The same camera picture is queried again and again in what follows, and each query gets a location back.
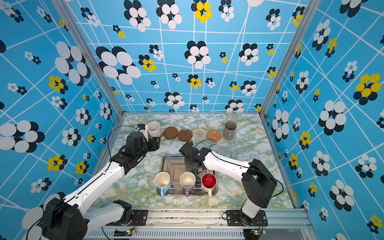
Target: wall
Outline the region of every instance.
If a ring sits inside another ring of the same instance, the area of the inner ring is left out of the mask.
[[[319,239],[384,238],[383,12],[322,1],[264,115]]]
[[[259,111],[307,3],[67,1],[128,112]]]
[[[50,0],[0,9],[0,239],[9,240],[47,199],[91,178],[118,116],[104,118],[109,100]],[[29,239],[40,238],[34,228]]]

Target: mounting plate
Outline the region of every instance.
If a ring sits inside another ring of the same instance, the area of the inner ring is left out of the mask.
[[[240,217],[239,217],[239,210],[227,210],[225,211],[226,214],[227,214],[227,224],[228,226],[230,227],[234,227],[234,226],[244,226],[245,224],[243,224],[243,222],[240,220]],[[268,220],[266,218],[266,215],[265,215],[265,211],[263,210],[260,210],[257,214],[256,214],[256,217],[260,220],[260,222],[262,222],[262,224],[266,227],[268,226]],[[252,224],[251,226],[257,226],[259,227],[260,226],[260,222],[259,221],[256,221],[254,224]]]
[[[124,223],[123,221],[119,220],[117,222],[111,222],[108,223],[106,226],[134,226],[135,221],[134,218],[137,217],[139,219],[139,222],[136,223],[136,226],[145,226],[145,223],[147,222],[147,215],[148,210],[132,210],[132,221],[130,223]]]

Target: table surface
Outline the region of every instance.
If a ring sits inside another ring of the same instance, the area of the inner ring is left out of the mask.
[[[211,149],[220,155],[240,161],[251,162],[254,158],[261,160],[272,175],[284,184],[284,192],[272,198],[268,208],[293,208],[258,114],[128,114],[123,125],[136,126],[139,123],[148,124],[151,121],[158,121],[163,130],[170,126],[178,130],[188,128],[192,131],[200,127],[207,132],[217,129],[221,133],[227,121],[235,122],[237,124],[236,139],[231,142],[221,139]],[[111,149],[112,155],[125,145],[127,135],[133,130],[130,127],[121,129]],[[192,141],[194,144],[200,142],[194,138]],[[133,208],[241,208],[247,198],[242,183],[220,172],[217,173],[218,192],[211,198],[208,196],[161,197],[156,193],[154,178],[160,171],[162,158],[166,155],[179,155],[179,149],[183,144],[184,142],[179,141],[178,138],[169,140],[162,137],[157,151],[148,152],[140,164],[108,188],[91,207],[107,206],[121,199],[130,203]],[[199,144],[199,149],[209,147],[210,144],[212,144],[210,141],[202,142]],[[274,193],[280,191],[281,186],[278,184]]]

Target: white mug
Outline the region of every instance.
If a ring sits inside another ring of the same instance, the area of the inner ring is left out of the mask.
[[[189,193],[194,190],[196,177],[191,172],[185,172],[180,176],[181,188],[185,191],[185,196],[188,197]]]
[[[167,172],[159,172],[155,177],[155,185],[160,189],[160,195],[164,197],[171,186],[169,174]]]
[[[162,134],[160,123],[156,121],[148,123],[148,133],[151,137],[160,137]]]
[[[209,197],[212,197],[212,192],[217,185],[217,178],[212,173],[206,173],[201,178],[201,188],[204,192],[208,193]]]

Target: stainless steel tray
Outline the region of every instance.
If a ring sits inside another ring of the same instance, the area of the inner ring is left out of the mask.
[[[185,195],[185,191],[181,188],[180,185],[180,176],[187,171],[184,162],[183,155],[168,155],[164,156],[160,164],[160,172],[167,172],[170,175],[171,187],[167,191],[166,195]],[[197,169],[192,171],[196,176],[195,189],[189,192],[190,196],[208,196],[208,193],[204,192],[201,187],[201,178],[206,173],[212,173],[216,176],[216,172],[213,170],[203,170]],[[216,185],[215,190],[212,192],[212,195],[215,195],[218,191],[218,185]],[[160,189],[157,188],[157,194],[160,195]]]

